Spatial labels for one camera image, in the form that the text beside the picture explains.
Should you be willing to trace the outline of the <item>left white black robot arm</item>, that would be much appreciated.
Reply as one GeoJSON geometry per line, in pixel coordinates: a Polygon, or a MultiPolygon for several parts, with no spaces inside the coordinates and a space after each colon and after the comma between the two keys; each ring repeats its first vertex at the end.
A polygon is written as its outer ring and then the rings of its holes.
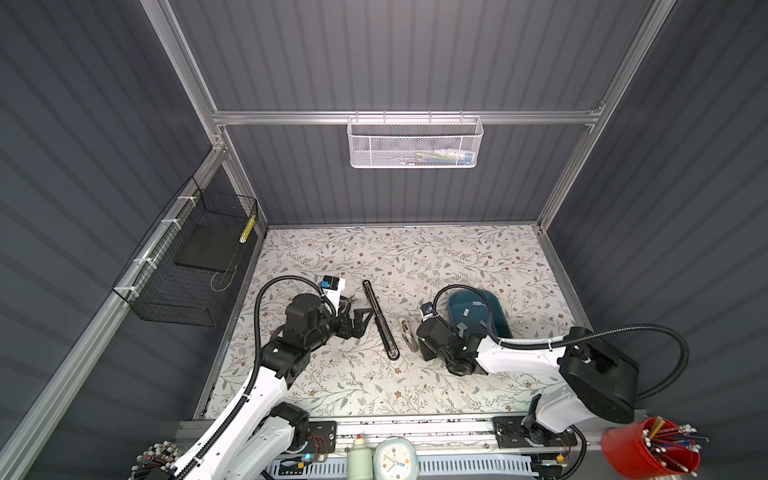
{"type": "Polygon", "coordinates": [[[310,436],[309,414],[287,402],[287,392],[313,352],[334,337],[364,336],[374,312],[355,309],[345,282],[325,276],[285,309],[285,321],[268,342],[255,339],[254,365],[224,412],[186,451],[165,441],[147,448],[133,479],[256,479],[285,452],[301,452],[310,436]]]}

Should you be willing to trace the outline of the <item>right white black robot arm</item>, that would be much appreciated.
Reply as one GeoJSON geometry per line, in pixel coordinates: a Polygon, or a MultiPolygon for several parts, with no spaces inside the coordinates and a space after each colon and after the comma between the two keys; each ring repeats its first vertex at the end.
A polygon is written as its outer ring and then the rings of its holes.
{"type": "Polygon", "coordinates": [[[598,332],[573,327],[565,335],[545,340],[515,340],[500,337],[491,318],[486,319],[483,334],[461,331],[445,320],[436,306],[436,301],[421,305],[422,320],[416,336],[428,356],[440,359],[451,374],[514,373],[555,379],[555,388],[536,395],[521,421],[525,437],[536,445],[593,418],[621,425],[632,423],[637,401],[669,388],[690,360],[685,338],[662,325],[628,324],[598,332]],[[644,391],[638,388],[638,363],[607,340],[640,331],[666,335],[679,347],[678,361],[670,374],[644,391]]]}

